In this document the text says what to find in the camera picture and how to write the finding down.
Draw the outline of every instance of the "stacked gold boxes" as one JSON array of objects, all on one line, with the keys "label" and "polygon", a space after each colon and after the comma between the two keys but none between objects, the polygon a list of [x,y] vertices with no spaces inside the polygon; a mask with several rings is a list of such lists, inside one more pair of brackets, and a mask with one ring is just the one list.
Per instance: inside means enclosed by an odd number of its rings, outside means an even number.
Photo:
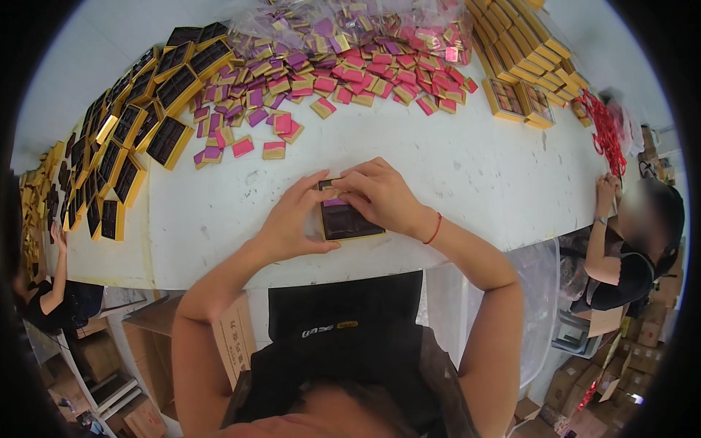
[{"label": "stacked gold boxes", "polygon": [[563,106],[581,96],[589,83],[576,71],[570,50],[548,30],[556,27],[547,13],[526,3],[465,0],[475,17],[475,52],[491,78],[514,85],[524,81],[551,104]]}]

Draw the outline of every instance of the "red string bracelet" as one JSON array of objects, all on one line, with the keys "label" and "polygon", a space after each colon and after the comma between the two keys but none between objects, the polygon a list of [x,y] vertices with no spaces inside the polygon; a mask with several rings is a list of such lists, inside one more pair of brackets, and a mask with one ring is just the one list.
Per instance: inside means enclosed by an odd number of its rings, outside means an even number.
[{"label": "red string bracelet", "polygon": [[438,235],[438,230],[440,230],[440,224],[441,224],[441,222],[443,222],[443,215],[440,214],[440,212],[437,212],[437,213],[438,213],[438,227],[436,228],[436,232],[433,233],[433,237],[431,239],[429,239],[428,242],[423,243],[424,245],[430,245],[430,243],[433,241],[433,239],[435,239],[436,236]]}]

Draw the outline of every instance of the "hair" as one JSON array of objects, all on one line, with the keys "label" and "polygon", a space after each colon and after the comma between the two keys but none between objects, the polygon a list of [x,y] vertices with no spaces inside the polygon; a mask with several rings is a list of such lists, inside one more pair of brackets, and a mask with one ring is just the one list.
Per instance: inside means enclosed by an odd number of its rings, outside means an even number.
[{"label": "hair", "polygon": [[684,230],[684,201],[674,187],[667,187],[668,191],[653,191],[651,194],[651,202],[659,215],[664,232],[670,239],[655,267],[655,278],[667,273],[676,263]]}]

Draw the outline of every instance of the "white tabletop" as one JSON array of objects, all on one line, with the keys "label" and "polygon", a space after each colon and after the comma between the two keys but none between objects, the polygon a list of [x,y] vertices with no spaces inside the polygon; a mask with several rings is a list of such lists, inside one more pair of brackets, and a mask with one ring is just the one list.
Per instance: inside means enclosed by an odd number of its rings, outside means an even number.
[{"label": "white tabletop", "polygon": [[[492,116],[476,57],[460,69],[480,86],[456,115],[426,116],[412,103],[375,99],[372,108],[335,104],[326,120],[309,105],[284,101],[305,129],[284,160],[262,160],[263,143],[279,140],[271,126],[246,122],[255,150],[196,170],[193,136],[169,172],[144,154],[148,177],[127,210],[124,242],[90,239],[87,225],[69,236],[69,278],[122,287],[188,289],[255,235],[272,206],[300,176],[328,168],[331,176],[375,156],[399,170],[416,197],[446,218],[508,250],[592,223],[594,183],[608,165],[571,109],[555,108],[557,124],[542,131]],[[185,110],[180,120],[192,125]],[[629,166],[630,174],[637,174]],[[309,233],[320,230],[318,213]],[[49,250],[55,260],[55,250]],[[303,256],[257,273],[248,288],[357,280],[443,264],[435,250],[403,235],[342,243],[326,255]]]}]

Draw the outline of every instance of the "red ribbon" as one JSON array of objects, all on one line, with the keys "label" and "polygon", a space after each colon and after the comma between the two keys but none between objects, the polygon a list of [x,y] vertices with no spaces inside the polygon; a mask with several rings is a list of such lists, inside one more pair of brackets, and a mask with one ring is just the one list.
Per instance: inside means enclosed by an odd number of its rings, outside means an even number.
[{"label": "red ribbon", "polygon": [[587,115],[594,120],[594,126],[597,128],[597,133],[592,134],[594,150],[606,157],[611,174],[614,177],[621,177],[625,174],[626,160],[620,150],[613,118],[606,105],[592,96],[589,90],[583,89],[583,92],[584,96],[577,97],[576,100],[582,102]]}]

